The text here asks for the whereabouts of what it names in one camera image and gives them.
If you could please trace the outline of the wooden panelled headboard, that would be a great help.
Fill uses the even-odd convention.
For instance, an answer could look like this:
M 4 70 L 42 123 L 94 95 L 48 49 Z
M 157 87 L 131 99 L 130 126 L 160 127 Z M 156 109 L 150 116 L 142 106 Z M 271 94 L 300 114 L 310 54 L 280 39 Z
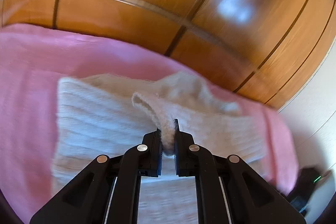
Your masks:
M 1 25 L 123 40 L 279 109 L 335 37 L 335 0 L 1 0 Z

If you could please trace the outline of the cream knitted sweater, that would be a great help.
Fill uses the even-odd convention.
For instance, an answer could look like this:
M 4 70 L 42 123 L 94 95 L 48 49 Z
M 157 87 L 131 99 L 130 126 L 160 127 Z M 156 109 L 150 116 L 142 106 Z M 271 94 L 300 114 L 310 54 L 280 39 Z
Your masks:
M 58 82 L 59 138 L 53 159 L 52 193 L 57 193 L 96 156 L 122 155 L 145 134 L 160 130 L 162 175 L 144 178 L 139 223 L 197 223 L 195 181 L 175 171 L 175 129 L 191 134 L 214 155 L 240 156 L 259 175 L 266 145 L 255 120 L 236 102 L 221 101 L 204 79 L 178 72 L 157 81 L 114 75 Z

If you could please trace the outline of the pink bedspread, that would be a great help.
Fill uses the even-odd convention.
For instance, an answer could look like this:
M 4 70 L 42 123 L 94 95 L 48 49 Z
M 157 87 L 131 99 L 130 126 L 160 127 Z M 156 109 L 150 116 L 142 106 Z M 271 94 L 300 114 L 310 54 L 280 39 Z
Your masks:
M 118 40 L 29 24 L 1 28 L 1 191 L 19 219 L 29 223 L 53 195 L 59 79 L 108 73 L 154 81 L 178 72 L 200 77 L 177 61 Z M 207 86 L 216 98 L 237 103 L 252 117 L 267 148 L 262 176 L 288 194 L 297 181 L 298 160 L 280 115 L 210 82 Z

